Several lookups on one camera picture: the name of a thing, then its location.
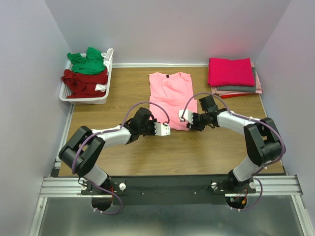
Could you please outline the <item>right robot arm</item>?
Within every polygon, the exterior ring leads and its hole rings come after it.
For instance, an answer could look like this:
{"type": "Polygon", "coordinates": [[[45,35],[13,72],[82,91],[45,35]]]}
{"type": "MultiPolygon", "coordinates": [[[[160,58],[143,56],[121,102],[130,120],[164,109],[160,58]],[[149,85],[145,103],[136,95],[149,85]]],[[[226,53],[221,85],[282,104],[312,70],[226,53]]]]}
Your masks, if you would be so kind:
{"type": "Polygon", "coordinates": [[[190,130],[203,131],[206,126],[222,127],[244,136],[245,159],[227,174],[223,182],[211,185],[214,190],[239,192],[262,169],[282,159],[286,151],[285,144],[271,118],[257,119],[240,115],[227,105],[220,109],[215,103],[216,95],[204,95],[199,99],[203,111],[201,114],[184,108],[179,111],[179,119],[186,122],[190,130]]]}

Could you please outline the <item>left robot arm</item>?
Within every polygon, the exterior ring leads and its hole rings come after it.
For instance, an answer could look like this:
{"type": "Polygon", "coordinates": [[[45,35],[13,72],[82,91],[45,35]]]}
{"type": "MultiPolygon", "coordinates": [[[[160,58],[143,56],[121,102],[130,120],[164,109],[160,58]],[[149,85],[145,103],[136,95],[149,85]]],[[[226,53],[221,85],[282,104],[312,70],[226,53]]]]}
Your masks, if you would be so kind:
{"type": "Polygon", "coordinates": [[[59,151],[59,159],[74,175],[83,177],[98,194],[111,189],[110,176],[96,164],[102,150],[115,145],[130,144],[140,136],[156,134],[157,119],[146,108],[139,108],[134,117],[122,124],[104,130],[93,131],[81,126],[59,151]]]}

